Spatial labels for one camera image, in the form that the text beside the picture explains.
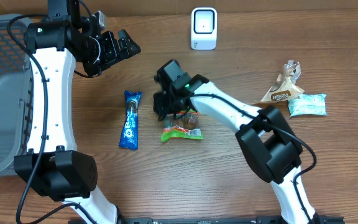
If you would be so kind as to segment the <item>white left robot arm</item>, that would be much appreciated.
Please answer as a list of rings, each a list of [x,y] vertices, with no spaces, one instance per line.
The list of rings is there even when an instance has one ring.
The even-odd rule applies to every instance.
[[[107,31],[102,12],[82,16],[84,6],[83,1],[49,1],[48,12],[18,41],[30,59],[34,88],[30,137],[25,153],[14,158],[14,170],[26,190],[74,209],[85,223],[124,223],[97,185],[95,159],[77,150],[72,82],[77,63],[83,77],[96,78],[141,49],[125,30]]]

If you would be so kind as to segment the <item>beige paper-like bag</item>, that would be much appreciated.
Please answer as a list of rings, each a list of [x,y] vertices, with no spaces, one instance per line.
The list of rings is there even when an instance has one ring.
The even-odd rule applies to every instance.
[[[289,60],[284,66],[282,73],[276,82],[266,92],[260,103],[276,103],[295,99],[304,90],[296,86],[296,81],[301,75],[301,66],[298,61]]]

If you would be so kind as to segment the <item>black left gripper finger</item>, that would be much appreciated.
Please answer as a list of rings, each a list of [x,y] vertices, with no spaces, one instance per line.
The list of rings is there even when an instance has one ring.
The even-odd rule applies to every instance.
[[[127,31],[125,29],[121,29],[118,32],[118,36],[119,36],[119,44],[121,47],[134,47],[135,43],[133,42],[132,38],[130,37],[130,35],[127,33]]]
[[[121,49],[119,52],[119,58],[121,60],[129,59],[141,52],[140,47],[132,43],[129,44],[121,43],[120,48]]]

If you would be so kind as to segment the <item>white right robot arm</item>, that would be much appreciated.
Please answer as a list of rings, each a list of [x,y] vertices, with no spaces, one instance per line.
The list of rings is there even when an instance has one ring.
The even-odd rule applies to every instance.
[[[176,60],[169,60],[154,76],[161,86],[154,94],[154,112],[160,120],[180,118],[194,110],[208,115],[234,132],[251,170],[269,183],[286,223],[316,223],[301,175],[300,155],[307,145],[295,136],[280,110],[247,105],[221,91],[202,75],[191,77]]]

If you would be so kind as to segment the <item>blue Oreo cookie pack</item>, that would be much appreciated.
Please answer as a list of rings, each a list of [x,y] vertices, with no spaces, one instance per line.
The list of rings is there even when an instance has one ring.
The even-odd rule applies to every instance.
[[[135,151],[139,147],[138,110],[142,93],[126,90],[124,96],[126,98],[126,119],[122,128],[119,147]]]

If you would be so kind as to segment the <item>teal tissue pack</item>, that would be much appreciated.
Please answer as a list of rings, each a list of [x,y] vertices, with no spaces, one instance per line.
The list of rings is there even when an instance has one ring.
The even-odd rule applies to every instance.
[[[317,115],[326,116],[326,94],[300,94],[288,102],[290,116]]]

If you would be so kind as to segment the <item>green snack packet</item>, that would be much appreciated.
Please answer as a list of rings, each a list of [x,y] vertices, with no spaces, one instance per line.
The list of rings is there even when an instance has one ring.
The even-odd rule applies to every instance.
[[[199,112],[189,110],[178,114],[169,114],[163,120],[162,142],[173,138],[202,140],[204,138],[199,125]]]

